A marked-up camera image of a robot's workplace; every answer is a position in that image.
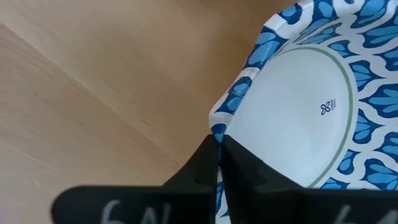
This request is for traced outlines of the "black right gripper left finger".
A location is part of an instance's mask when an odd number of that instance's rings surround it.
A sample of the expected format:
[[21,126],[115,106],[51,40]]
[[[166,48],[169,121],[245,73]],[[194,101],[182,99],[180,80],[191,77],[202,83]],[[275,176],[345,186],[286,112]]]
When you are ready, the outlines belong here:
[[79,185],[52,202],[53,224],[215,224],[218,147],[205,137],[160,186]]

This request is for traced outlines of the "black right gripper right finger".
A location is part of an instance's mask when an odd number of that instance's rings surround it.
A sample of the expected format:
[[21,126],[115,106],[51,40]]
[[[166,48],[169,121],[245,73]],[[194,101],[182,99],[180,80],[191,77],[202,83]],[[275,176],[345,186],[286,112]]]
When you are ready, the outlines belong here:
[[398,224],[398,192],[306,189],[230,136],[220,164],[232,224]]

